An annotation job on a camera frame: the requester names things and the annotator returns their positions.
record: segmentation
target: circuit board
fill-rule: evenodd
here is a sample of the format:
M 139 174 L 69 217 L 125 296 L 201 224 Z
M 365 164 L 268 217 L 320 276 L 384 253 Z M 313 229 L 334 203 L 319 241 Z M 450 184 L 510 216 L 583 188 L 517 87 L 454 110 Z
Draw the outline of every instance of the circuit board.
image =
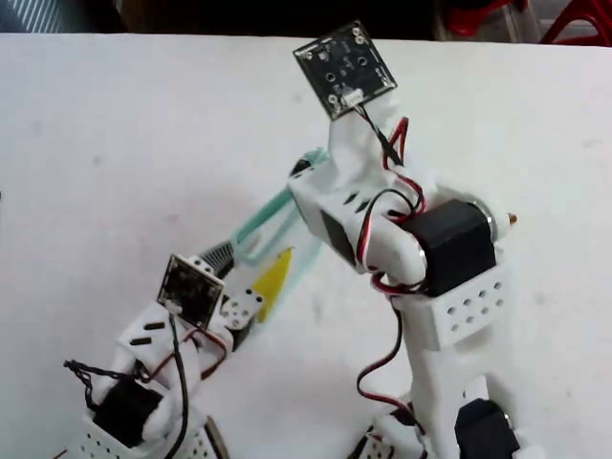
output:
M 224 289 L 224 283 L 178 255 L 171 255 L 157 301 L 181 307 L 180 317 L 206 329 Z
M 298 48 L 294 56 L 332 120 L 397 87 L 360 21 Z

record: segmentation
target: yellow piece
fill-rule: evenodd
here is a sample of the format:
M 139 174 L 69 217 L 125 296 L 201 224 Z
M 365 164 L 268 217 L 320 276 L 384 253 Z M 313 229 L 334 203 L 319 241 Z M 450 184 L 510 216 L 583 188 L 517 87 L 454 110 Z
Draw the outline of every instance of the yellow piece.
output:
M 278 298 L 278 294 L 283 288 L 285 277 L 287 277 L 287 272 L 289 271 L 289 265 L 291 263 L 291 250 L 292 248 L 289 247 L 279 253 L 272 266 L 252 284 L 252 289 L 264 297 L 264 305 L 257 315 L 258 322 L 263 322 L 268 318 L 268 314 L 272 310 Z

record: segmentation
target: white table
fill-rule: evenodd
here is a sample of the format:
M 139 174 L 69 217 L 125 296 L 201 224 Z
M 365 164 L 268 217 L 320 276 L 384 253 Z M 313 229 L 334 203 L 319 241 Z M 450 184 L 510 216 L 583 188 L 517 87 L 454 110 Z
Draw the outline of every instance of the white table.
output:
M 0 35 L 0 457 L 46 459 L 83 408 L 66 358 L 105 365 L 168 255 L 226 237 L 283 186 L 327 116 L 305 40 Z M 610 454 L 612 51 L 377 42 L 409 148 L 519 216 L 516 352 L 552 458 Z M 384 300 L 329 250 L 205 385 L 234 458 L 345 457 L 380 408 Z M 404 392 L 402 357 L 370 386 Z

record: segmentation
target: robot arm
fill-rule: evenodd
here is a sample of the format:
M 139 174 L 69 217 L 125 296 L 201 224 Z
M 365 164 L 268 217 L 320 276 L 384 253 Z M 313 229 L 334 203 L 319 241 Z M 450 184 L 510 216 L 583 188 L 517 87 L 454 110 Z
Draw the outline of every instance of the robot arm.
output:
M 483 193 L 433 180 L 410 159 L 389 164 L 395 136 L 381 138 L 379 126 L 393 114 L 391 93 L 362 84 L 365 71 L 347 64 L 366 45 L 378 55 L 354 23 L 295 52 L 321 100 L 339 92 L 329 162 L 289 183 L 311 233 L 357 273 L 372 273 L 404 327 L 413 382 L 393 404 L 408 421 L 397 411 L 376 419 L 351 457 L 376 457 L 391 445 L 405 459 L 543 458 L 518 430 L 525 423 L 509 346 L 512 285 L 497 245 L 515 217 Z M 312 63 L 318 59 L 324 64 Z M 372 78 L 388 87 L 392 78 L 378 63 Z M 342 76 L 342 85 L 325 88 L 329 75 Z M 468 398 L 478 381 L 483 390 Z

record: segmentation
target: cable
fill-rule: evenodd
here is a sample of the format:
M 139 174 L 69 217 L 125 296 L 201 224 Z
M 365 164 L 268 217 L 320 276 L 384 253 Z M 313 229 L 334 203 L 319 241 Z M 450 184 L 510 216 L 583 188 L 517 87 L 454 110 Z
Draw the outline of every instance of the cable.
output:
M 366 366 L 365 368 L 361 370 L 361 372 L 357 376 L 357 391 L 360 393 L 360 395 L 362 395 L 368 400 L 373 400 L 375 402 L 383 402 L 385 404 L 392 404 L 393 406 L 406 411 L 406 413 L 408 414 L 408 416 L 410 416 L 410 419 L 414 423 L 414 425 L 417 426 L 423 434 L 425 434 L 425 429 L 423 428 L 421 423 L 419 423 L 419 421 L 417 420 L 416 416 L 414 415 L 410 407 L 407 404 L 405 404 L 403 401 L 396 399 L 394 397 L 390 397 L 388 395 L 376 394 L 374 392 L 366 392 L 365 390 L 361 388 L 361 381 L 363 380 L 363 378 L 365 378 L 367 375 L 369 375 L 373 371 L 387 365 L 390 361 L 392 361 L 395 358 L 395 356 L 398 355 L 398 352 L 400 351 L 400 347 L 402 346 L 402 333 L 403 333 L 402 314 L 395 308 L 393 308 L 393 312 L 395 313 L 395 317 L 398 320 L 398 332 L 397 332 L 397 337 L 395 339 L 395 344 L 393 345 L 393 349 L 391 349 L 391 352 L 389 352 L 386 356 L 384 356 L 379 361 L 370 363 L 368 366 Z
M 398 284 L 398 285 L 389 285 L 383 282 L 383 277 L 386 274 L 382 272 L 373 273 L 372 278 L 370 279 L 372 286 L 378 290 L 379 292 L 384 293 L 389 296 L 399 296 L 399 295 L 412 295 L 419 294 L 423 291 L 424 282 L 417 282 L 416 284 Z
M 208 330 L 202 330 L 201 328 L 194 328 L 189 333 L 187 333 L 185 337 L 183 338 L 183 342 L 187 342 L 190 339 L 192 339 L 196 333 L 201 333 L 206 338 L 210 339 L 212 342 L 218 345 L 223 351 L 223 355 L 221 356 L 221 359 L 219 359 L 208 370 L 205 370 L 200 374 L 200 381 L 203 381 L 206 378 L 208 378 L 210 375 L 212 375 L 212 373 L 214 373 L 214 371 L 219 367 L 219 365 L 223 363 L 223 361 L 228 357 L 229 351 L 228 351 L 228 347 L 226 346 L 225 342 L 221 338 L 217 337 L 216 335 L 209 332 Z M 150 383 L 151 381 L 153 381 L 173 358 L 174 358 L 174 353 L 168 354 L 165 357 L 165 359 L 163 359 L 160 362 L 160 364 L 157 365 L 150 374 L 147 374 L 145 377 L 142 377 L 141 381 L 143 383 Z
M 404 163 L 405 139 L 407 137 L 409 124 L 410 124 L 410 120 L 408 119 L 408 117 L 402 117 L 400 121 L 398 122 L 398 125 L 395 128 L 393 135 L 389 139 L 389 143 L 391 143 L 392 146 L 395 146 L 395 143 L 398 141 L 398 139 L 400 140 L 400 158 L 402 159 L 402 164 Z M 387 157 L 384 155 L 384 153 L 382 154 L 382 168 L 384 170 L 390 170 L 389 161 Z M 417 209 L 416 214 L 418 215 L 420 213 L 425 212 L 426 198 L 425 198 L 425 194 L 423 193 L 423 189 L 421 188 L 421 186 L 417 184 L 414 180 L 406 177 L 405 175 L 400 174 L 399 172 L 395 170 L 393 170 L 393 172 L 395 172 L 395 174 L 398 176 L 398 179 L 400 179 L 402 182 L 410 186 L 413 189 L 413 191 L 416 193 L 417 195 L 417 203 L 415 205 L 415 208 Z
M 98 405 L 92 399 L 92 375 L 108 376 L 113 380 L 118 381 L 134 381 L 138 377 L 135 375 L 128 375 L 126 373 L 119 373 L 117 371 L 103 370 L 95 366 L 89 366 L 80 361 L 64 361 L 64 367 L 72 371 L 80 381 L 85 384 L 85 404 L 92 411 L 98 410 Z
M 389 140 L 387 139 L 387 137 L 383 134 L 383 132 L 381 132 L 381 129 L 379 128 L 379 126 L 377 126 L 372 121 L 370 116 L 365 111 L 365 107 L 363 105 L 361 105 L 361 104 L 356 105 L 355 106 L 355 111 L 357 112 L 357 114 L 360 117 L 362 117 L 365 121 L 367 121 L 367 123 L 370 125 L 370 127 L 374 131 L 374 134 L 376 134 L 376 137 L 378 138 L 379 142 L 381 143 L 382 154 L 384 155 L 385 160 L 390 158 L 391 161 L 395 165 L 404 165 L 404 162 L 400 158 L 400 155 L 398 155 L 398 153 L 397 153 L 397 151 L 395 151 L 395 148 L 393 147 L 393 145 L 391 145 L 391 143 L 389 143 Z
M 208 370 L 205 370 L 202 373 L 200 373 L 200 381 L 203 381 L 209 378 L 216 371 L 216 369 L 219 368 L 219 365 L 221 365 L 221 363 L 223 363 L 223 361 L 228 357 L 229 352 L 228 352 L 228 347 L 226 346 L 225 342 L 222 339 L 220 339 L 219 337 L 217 337 L 216 335 L 212 334 L 211 332 L 207 330 L 198 329 L 198 331 L 202 332 L 204 336 L 206 336 L 208 339 L 214 342 L 223 351 L 223 355 L 221 356 L 221 359 L 219 359 Z
M 393 188 L 385 188 L 372 198 L 370 204 L 363 216 L 363 223 L 361 224 L 360 235 L 357 241 L 357 261 L 359 261 L 366 269 L 368 269 L 365 256 L 367 255 L 367 248 L 370 240 L 370 225 L 372 220 L 372 210 L 374 209 L 374 205 L 376 205 L 377 201 L 383 197 L 386 193 L 393 193 L 400 196 L 410 208 L 410 214 L 413 214 L 415 211 L 414 205 L 410 202 L 408 198 L 406 198 L 400 191 Z
M 183 366 L 183 358 L 181 357 L 181 349 L 179 343 L 179 337 L 176 332 L 176 322 L 174 321 L 174 315 L 170 313 L 170 328 L 172 329 L 172 345 L 174 348 L 174 360 L 176 361 L 176 368 L 179 372 L 179 380 L 181 380 L 181 397 L 183 400 L 183 420 L 181 421 L 181 430 L 179 430 L 179 435 L 170 448 L 170 451 L 164 457 L 164 459 L 172 459 L 176 452 L 181 447 L 183 440 L 185 439 L 185 435 L 187 433 L 187 423 L 189 421 L 189 394 L 187 391 L 187 380 L 185 376 L 185 367 Z
M 68 449 L 63 449 L 62 451 L 60 451 L 56 456 L 52 457 L 51 459 L 59 459 L 61 456 L 63 456 L 67 452 L 68 452 Z
M 399 154 L 400 154 L 400 159 L 402 160 L 402 163 L 404 163 L 405 139 L 408 134 L 409 123 L 410 123 L 410 120 L 408 119 L 408 117 L 402 117 L 400 119 L 400 122 L 398 122 L 398 125 L 395 128 L 395 131 L 391 135 L 391 138 L 389 139 L 389 143 L 393 147 L 395 147 L 395 143 L 398 141 L 398 139 L 400 139 Z M 385 170 L 389 170 L 389 161 L 388 161 L 388 158 L 384 154 L 382 154 L 382 168 Z

